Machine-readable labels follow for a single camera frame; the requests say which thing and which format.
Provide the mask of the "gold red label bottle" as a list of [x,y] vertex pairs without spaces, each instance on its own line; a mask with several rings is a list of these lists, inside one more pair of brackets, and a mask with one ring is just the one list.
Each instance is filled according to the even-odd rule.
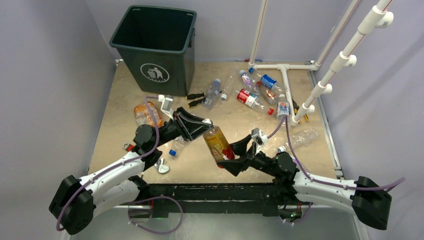
[[235,159],[234,151],[218,125],[204,133],[203,139],[219,168],[224,168],[220,163]]

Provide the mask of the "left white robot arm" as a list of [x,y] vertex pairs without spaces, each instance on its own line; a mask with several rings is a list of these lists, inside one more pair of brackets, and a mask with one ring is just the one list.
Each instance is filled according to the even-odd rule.
[[81,232],[99,214],[124,203],[142,205],[161,199],[140,174],[161,158],[158,150],[178,137],[193,141],[213,129],[213,122],[194,116],[183,107],[163,126],[143,124],[135,131],[135,146],[119,160],[92,174],[70,175],[60,183],[48,209],[56,218],[57,231]]

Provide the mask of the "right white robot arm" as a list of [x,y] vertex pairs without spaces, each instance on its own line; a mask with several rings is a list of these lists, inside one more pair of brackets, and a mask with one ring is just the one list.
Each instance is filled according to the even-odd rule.
[[337,180],[314,175],[295,163],[286,151],[274,157],[257,150],[251,136],[230,146],[238,157],[224,159],[216,164],[233,176],[248,168],[256,169],[273,177],[277,186],[277,198],[283,203],[315,203],[343,210],[356,216],[363,224],[386,230],[390,215],[392,196],[368,177],[357,180]]

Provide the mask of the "blue label clear bottle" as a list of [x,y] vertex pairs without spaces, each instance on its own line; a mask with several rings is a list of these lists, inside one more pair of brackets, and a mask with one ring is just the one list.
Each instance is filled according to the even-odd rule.
[[177,157],[186,145],[187,142],[184,140],[184,138],[182,136],[179,136],[173,140],[168,153],[173,157]]

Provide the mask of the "large orange bottle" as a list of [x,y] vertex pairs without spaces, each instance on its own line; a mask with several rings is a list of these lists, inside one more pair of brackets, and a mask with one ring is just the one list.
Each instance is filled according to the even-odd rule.
[[164,125],[164,121],[161,115],[159,114],[157,108],[151,101],[148,101],[147,103],[152,114],[149,112],[149,109],[147,108],[147,105],[145,103],[137,105],[134,108],[134,117],[136,124],[138,126],[150,125],[154,127],[155,124],[153,119],[155,119],[157,126],[162,127]]

